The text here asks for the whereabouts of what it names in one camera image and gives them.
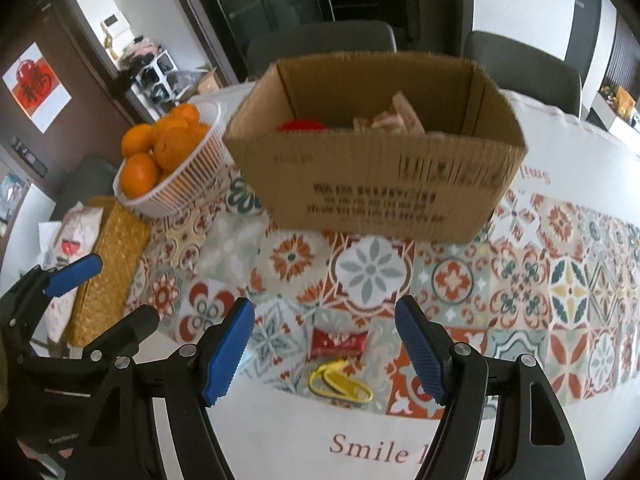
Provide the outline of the white intercom panel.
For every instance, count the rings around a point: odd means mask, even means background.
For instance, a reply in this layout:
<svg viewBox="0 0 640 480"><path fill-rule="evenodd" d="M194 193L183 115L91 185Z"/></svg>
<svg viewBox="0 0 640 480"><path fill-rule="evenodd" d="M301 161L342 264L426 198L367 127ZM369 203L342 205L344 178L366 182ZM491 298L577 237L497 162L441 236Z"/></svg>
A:
<svg viewBox="0 0 640 480"><path fill-rule="evenodd" d="M101 22L105 35L115 38L120 36L129 28L129 23L122 12L116 11Z"/></svg>

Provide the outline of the orange back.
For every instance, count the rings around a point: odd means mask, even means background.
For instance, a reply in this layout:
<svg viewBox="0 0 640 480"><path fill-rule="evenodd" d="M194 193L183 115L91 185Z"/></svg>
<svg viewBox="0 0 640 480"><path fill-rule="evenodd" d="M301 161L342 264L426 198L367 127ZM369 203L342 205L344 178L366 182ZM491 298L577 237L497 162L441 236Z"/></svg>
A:
<svg viewBox="0 0 640 480"><path fill-rule="evenodd" d="M187 122L200 121L200 112L198 111L198 108L191 103L182 103L175 106L169 112L169 115L175 118L182 118Z"/></svg>

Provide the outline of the orange right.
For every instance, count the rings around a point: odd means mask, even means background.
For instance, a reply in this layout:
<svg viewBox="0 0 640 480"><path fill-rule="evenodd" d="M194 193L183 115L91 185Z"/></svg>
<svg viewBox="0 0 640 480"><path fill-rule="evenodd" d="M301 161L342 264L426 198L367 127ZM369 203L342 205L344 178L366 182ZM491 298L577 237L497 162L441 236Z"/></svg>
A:
<svg viewBox="0 0 640 480"><path fill-rule="evenodd" d="M153 145L157 166L167 172L175 171L198 147L202 137L186 127L175 127L160 134Z"/></svg>

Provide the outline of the yellow snack packet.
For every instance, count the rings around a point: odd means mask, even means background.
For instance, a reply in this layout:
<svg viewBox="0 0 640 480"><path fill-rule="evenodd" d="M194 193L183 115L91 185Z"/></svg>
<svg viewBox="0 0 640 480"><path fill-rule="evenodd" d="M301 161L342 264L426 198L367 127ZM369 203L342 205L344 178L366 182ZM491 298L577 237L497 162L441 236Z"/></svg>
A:
<svg viewBox="0 0 640 480"><path fill-rule="evenodd" d="M316 396L352 404L367 404L373 400L372 390L362 382L349 378L345 359L320 364L308 377L308 389Z"/></svg>

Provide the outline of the gold biscuit packet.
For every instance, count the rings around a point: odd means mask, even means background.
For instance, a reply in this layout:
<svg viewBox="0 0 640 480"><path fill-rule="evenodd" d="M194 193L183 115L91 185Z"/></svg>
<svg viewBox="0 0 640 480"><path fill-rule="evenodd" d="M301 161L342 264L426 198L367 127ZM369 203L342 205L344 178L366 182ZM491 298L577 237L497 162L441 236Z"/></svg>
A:
<svg viewBox="0 0 640 480"><path fill-rule="evenodd" d="M398 91L392 97L387 110L371 119L356 117L352 121L355 131L378 130L389 134L422 136L426 131L405 95Z"/></svg>

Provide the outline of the orange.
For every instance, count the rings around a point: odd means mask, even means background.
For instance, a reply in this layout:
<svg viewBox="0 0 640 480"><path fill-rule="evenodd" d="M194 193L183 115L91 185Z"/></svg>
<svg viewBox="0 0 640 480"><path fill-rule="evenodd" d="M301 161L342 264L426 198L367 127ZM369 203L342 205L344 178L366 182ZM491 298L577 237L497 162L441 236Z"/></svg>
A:
<svg viewBox="0 0 640 480"><path fill-rule="evenodd" d="M119 186L128 200L149 193L160 180L160 167L149 153L129 157L119 177Z"/></svg>
<svg viewBox="0 0 640 480"><path fill-rule="evenodd" d="M175 171L198 147L202 137L186 127L175 127L160 134L153 145L157 166L167 172Z"/></svg>
<svg viewBox="0 0 640 480"><path fill-rule="evenodd" d="M187 122L200 121L200 112L198 111L198 108L191 103L182 103L175 106L169 112L169 115L175 118L182 118Z"/></svg>
<svg viewBox="0 0 640 480"><path fill-rule="evenodd" d="M153 146L153 128L149 124L135 125L122 137L120 150L123 158L139 153L149 153Z"/></svg>

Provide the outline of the dark chair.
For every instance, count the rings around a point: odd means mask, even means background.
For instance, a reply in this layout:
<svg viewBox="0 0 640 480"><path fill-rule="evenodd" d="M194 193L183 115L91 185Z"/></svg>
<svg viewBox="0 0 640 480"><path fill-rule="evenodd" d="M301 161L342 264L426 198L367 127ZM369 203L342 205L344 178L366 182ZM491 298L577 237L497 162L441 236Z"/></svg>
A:
<svg viewBox="0 0 640 480"><path fill-rule="evenodd" d="M518 92L576 117L582 110L582 78L559 58L510 38L473 30L464 55L503 90Z"/></svg>
<svg viewBox="0 0 640 480"><path fill-rule="evenodd" d="M352 51L396 52L393 29L381 21L336 21L270 32L248 45L247 73L250 77L262 76L280 58Z"/></svg>

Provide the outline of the brown cardboard box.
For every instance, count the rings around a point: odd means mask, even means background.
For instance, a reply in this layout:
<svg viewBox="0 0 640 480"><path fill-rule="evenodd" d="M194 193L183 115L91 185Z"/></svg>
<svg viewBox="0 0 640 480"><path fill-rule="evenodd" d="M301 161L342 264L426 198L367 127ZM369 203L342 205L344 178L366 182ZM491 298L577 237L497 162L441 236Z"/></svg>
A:
<svg viewBox="0 0 640 480"><path fill-rule="evenodd" d="M422 136L355 131L401 91ZM277 132L313 119L319 132ZM224 145L280 228L461 244L513 181L528 147L472 61L420 52L281 58L233 114Z"/></svg>

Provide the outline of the white shoe shelf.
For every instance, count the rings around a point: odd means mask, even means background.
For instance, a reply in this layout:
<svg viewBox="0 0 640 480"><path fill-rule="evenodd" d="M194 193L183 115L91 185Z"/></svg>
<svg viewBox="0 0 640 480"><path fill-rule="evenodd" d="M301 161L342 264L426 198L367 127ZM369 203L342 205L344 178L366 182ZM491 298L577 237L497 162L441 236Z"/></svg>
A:
<svg viewBox="0 0 640 480"><path fill-rule="evenodd" d="M131 82L153 104L166 104L177 99L177 93L169 82L169 76L177 71L177 66L166 50L131 55L128 70Z"/></svg>

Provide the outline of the dark chair right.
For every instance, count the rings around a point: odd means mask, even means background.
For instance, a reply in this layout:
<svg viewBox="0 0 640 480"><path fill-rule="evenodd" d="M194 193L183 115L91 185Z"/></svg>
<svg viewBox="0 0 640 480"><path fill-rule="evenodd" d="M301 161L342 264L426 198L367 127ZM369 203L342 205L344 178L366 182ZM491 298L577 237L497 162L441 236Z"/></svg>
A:
<svg viewBox="0 0 640 480"><path fill-rule="evenodd" d="M510 38L473 30L464 55L503 90L518 92L576 117L582 110L582 78L559 58Z"/></svg>

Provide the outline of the orange left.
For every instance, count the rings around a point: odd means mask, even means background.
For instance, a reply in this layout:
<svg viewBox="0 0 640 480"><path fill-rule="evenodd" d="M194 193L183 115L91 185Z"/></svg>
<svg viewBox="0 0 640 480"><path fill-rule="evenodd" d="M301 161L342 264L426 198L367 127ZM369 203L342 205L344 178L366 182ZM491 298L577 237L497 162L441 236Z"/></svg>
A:
<svg viewBox="0 0 640 480"><path fill-rule="evenodd" d="M122 137L120 150L123 158L139 153L149 153L153 146L153 128L149 124L135 125Z"/></svg>

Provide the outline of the grey side chair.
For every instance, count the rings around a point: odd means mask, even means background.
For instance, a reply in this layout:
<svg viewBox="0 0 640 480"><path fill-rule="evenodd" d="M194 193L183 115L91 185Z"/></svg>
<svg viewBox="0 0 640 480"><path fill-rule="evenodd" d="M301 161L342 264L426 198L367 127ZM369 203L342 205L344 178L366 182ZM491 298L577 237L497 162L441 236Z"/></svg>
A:
<svg viewBox="0 0 640 480"><path fill-rule="evenodd" d="M112 195L116 174L117 168L103 157L87 155L62 184L56 206L66 211L78 202L87 203L93 196Z"/></svg>

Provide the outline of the patterned table cloth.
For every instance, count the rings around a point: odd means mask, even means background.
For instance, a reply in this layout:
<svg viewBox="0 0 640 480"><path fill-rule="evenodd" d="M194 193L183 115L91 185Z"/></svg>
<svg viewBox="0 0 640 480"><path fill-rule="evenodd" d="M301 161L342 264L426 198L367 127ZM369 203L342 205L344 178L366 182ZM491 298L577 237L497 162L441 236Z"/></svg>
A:
<svg viewBox="0 0 640 480"><path fill-rule="evenodd" d="M393 320L416 298L450 337L498 359L536 358L563 405L585 472L602 479L639 428L639 137L625 140L525 96L509 102L529 151L488 225L464 245L281 230L239 171L157 221L126 305L167 356L256 307L248 359L210 412L239 479L411 479L442 409L422 389ZM368 332L344 373L373 400L307 386L315 328Z"/></svg>

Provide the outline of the red candy wrapper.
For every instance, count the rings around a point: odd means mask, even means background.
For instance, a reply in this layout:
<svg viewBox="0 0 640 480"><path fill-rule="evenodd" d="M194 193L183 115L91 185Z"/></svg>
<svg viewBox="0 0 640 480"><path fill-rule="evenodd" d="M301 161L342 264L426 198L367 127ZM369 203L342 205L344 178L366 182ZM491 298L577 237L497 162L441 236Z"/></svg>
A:
<svg viewBox="0 0 640 480"><path fill-rule="evenodd" d="M330 333L315 328L311 334L309 357L320 358L359 358L366 348L368 332Z"/></svg>

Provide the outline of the dark chair left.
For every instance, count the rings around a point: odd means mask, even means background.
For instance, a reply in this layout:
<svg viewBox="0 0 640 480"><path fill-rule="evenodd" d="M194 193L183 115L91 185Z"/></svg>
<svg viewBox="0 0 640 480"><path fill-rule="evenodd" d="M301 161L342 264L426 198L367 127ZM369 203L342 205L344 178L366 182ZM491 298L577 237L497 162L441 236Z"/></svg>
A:
<svg viewBox="0 0 640 480"><path fill-rule="evenodd" d="M336 21L270 32L248 45L247 73L250 77L262 76L280 58L352 51L396 52L393 29L381 21Z"/></svg>

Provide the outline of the red fu poster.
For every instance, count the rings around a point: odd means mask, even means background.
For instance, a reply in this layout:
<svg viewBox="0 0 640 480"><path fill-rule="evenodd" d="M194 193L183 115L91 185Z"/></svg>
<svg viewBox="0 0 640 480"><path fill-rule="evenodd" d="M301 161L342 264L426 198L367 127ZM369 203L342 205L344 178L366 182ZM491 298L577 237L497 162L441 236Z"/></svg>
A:
<svg viewBox="0 0 640 480"><path fill-rule="evenodd" d="M72 100L35 42L17 57L2 80L17 105L42 134Z"/></svg>

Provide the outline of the brown entrance door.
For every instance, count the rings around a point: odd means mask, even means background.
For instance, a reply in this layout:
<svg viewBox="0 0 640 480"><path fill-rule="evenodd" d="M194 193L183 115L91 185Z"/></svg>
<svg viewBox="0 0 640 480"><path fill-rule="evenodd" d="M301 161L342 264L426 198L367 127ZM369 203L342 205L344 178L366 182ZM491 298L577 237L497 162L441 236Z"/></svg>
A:
<svg viewBox="0 0 640 480"><path fill-rule="evenodd" d="M144 121L77 0L40 0L1 29L1 147L49 196L88 155L117 166Z"/></svg>

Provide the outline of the white fruit basket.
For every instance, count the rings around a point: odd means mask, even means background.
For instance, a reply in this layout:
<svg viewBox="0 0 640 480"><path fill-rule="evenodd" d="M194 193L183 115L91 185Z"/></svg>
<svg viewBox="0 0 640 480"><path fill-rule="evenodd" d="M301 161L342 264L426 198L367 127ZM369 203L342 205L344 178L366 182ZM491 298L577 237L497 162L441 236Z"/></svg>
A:
<svg viewBox="0 0 640 480"><path fill-rule="evenodd" d="M194 101L201 114L208 133L193 154L163 182L149 193L138 198L127 198L120 187L120 177L125 163L119 167L113 182L113 192L117 199L137 214L159 219L169 217L191 205L213 184L225 166L231 162L231 155L222 142L230 118L228 104L221 100Z"/></svg>

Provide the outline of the orange front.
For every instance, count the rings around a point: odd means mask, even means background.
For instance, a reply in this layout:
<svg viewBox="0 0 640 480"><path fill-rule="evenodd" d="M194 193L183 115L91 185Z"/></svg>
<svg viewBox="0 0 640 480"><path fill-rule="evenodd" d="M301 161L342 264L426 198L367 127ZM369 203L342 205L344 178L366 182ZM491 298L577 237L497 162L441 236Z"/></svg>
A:
<svg viewBox="0 0 640 480"><path fill-rule="evenodd" d="M119 186L128 200L149 193L160 180L160 167L149 153L129 157L119 177Z"/></svg>

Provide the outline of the red pompom toy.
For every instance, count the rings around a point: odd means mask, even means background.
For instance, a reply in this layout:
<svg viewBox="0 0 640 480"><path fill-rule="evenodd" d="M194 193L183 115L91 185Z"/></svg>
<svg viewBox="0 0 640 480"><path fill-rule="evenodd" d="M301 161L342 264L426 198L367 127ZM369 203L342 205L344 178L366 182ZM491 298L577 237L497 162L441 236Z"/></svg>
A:
<svg viewBox="0 0 640 480"><path fill-rule="evenodd" d="M319 132L328 127L313 119L296 118L288 120L277 128L277 132Z"/></svg>

